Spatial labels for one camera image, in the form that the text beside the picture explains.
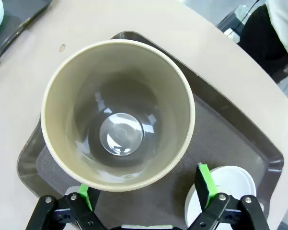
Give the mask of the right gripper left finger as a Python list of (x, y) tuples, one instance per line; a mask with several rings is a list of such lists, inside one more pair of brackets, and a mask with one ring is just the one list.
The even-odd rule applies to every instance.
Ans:
[(106, 229), (88, 200), (79, 192), (71, 192), (60, 199), (44, 195), (39, 198), (26, 229), (62, 230), (68, 223), (76, 223), (81, 230)]

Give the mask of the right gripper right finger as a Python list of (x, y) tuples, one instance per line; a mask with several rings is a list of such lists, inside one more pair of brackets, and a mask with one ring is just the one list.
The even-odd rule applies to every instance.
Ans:
[(196, 167), (186, 197), (189, 230), (267, 230), (253, 178), (238, 166)]

